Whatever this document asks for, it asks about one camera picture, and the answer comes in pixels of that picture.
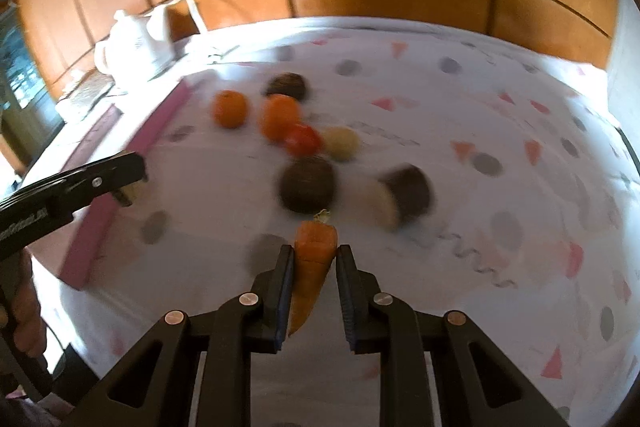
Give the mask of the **person's left hand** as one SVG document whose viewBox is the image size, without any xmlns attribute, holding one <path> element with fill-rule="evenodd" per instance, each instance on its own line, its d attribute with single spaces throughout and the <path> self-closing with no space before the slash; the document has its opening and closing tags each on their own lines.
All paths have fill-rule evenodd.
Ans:
<svg viewBox="0 0 640 427">
<path fill-rule="evenodd" d="M 41 316 L 41 307 L 32 278 L 32 256 L 21 251 L 20 278 L 11 300 L 16 322 L 13 335 L 15 347 L 29 358 L 38 358 L 47 348 L 47 326 Z"/>
</svg>

